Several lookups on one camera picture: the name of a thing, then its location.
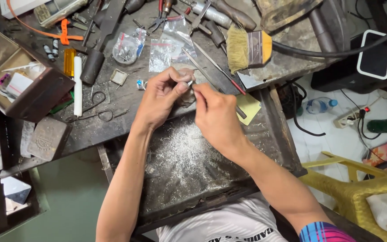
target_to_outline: hand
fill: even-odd
[[[235,107],[237,99],[213,91],[210,85],[194,85],[196,125],[208,142],[226,158],[235,162],[249,143],[240,127]]]
[[[195,80],[191,69],[177,71],[173,67],[148,80],[131,129],[153,132],[164,124],[174,102],[189,89],[187,82],[191,80]]]

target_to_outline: person's left hand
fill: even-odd
[[[191,69],[177,71],[173,67],[148,80],[132,129],[153,132],[164,124],[174,102],[189,89],[187,82],[191,80],[195,80]]]

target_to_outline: yellow plastic chair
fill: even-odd
[[[300,177],[300,180],[333,197],[341,216],[387,242],[387,231],[377,225],[366,200],[371,195],[387,193],[387,171],[335,156],[330,152],[323,151],[322,153],[329,158],[323,161],[303,163],[303,167],[308,170],[308,175]],[[350,182],[342,182],[309,169],[335,163],[347,166]],[[375,178],[358,181],[357,171],[373,175]]]

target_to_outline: power strip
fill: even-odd
[[[368,106],[362,106],[359,107],[360,109],[365,110],[365,114],[367,115],[369,112],[371,112],[371,109]],[[336,128],[344,129],[346,127],[349,127],[353,125],[356,120],[360,118],[360,110],[358,108],[346,113],[344,116],[341,116],[340,118],[334,120],[334,124]]]

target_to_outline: colorful sleeve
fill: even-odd
[[[356,242],[335,225],[325,222],[308,224],[299,236],[301,242]]]

